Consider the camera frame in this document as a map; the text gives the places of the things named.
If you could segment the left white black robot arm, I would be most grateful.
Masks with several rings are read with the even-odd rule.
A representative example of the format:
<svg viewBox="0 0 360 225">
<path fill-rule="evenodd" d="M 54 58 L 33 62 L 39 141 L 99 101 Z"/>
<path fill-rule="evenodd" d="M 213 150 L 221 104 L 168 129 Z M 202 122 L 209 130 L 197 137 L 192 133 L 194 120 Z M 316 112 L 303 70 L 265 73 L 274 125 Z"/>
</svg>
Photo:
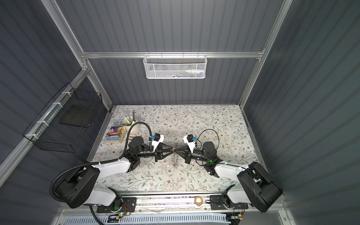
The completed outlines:
<svg viewBox="0 0 360 225">
<path fill-rule="evenodd" d="M 74 209 L 82 205 L 104 206 L 111 212 L 124 209 L 122 195 L 115 189 L 100 188 L 96 183 L 108 176 L 135 170 L 141 158 L 162 160 L 173 154 L 173 148 L 163 143 L 163 136 L 156 134 L 145 144 L 140 136 L 134 137 L 123 157 L 102 162 L 86 163 L 60 173 L 50 184 L 50 196 Z"/>
</svg>

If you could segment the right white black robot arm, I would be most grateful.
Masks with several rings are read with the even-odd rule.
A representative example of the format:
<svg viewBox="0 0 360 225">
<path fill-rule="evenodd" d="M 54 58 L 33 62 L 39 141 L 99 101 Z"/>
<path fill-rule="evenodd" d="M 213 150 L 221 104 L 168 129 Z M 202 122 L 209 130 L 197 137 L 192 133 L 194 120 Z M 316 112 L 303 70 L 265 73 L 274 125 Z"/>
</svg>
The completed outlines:
<svg viewBox="0 0 360 225">
<path fill-rule="evenodd" d="M 227 208 L 234 208 L 239 203 L 249 203 L 260 212 L 266 212 L 283 194 L 283 189 L 261 164 L 255 161 L 245 166 L 223 163 L 212 142 L 205 142 L 200 150 L 191 142 L 174 152 L 186 164 L 191 160 L 202 161 L 203 168 L 211 176 L 240 183 L 240 187 L 232 184 L 222 192 L 222 203 Z"/>
</svg>

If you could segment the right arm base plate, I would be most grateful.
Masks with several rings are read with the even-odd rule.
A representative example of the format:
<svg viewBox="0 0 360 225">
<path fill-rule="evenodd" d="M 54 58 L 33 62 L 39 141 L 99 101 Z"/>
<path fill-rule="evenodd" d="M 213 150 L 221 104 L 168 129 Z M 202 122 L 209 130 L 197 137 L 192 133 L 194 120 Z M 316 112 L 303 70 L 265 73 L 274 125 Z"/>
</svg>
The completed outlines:
<svg viewBox="0 0 360 225">
<path fill-rule="evenodd" d="M 209 200 L 205 201 L 211 206 L 211 209 L 216 210 L 247 210 L 247 203 L 233 203 L 228 197 L 223 195 L 210 195 Z"/>
</svg>

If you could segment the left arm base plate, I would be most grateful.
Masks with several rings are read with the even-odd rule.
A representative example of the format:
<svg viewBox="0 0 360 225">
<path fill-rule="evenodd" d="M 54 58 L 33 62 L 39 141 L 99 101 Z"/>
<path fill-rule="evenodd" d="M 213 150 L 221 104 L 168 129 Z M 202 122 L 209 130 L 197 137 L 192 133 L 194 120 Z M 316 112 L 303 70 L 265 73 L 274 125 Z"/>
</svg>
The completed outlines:
<svg viewBox="0 0 360 225">
<path fill-rule="evenodd" d="M 135 197 L 116 198 L 109 206 L 101 205 L 96 213 L 133 213 L 137 205 Z"/>
</svg>

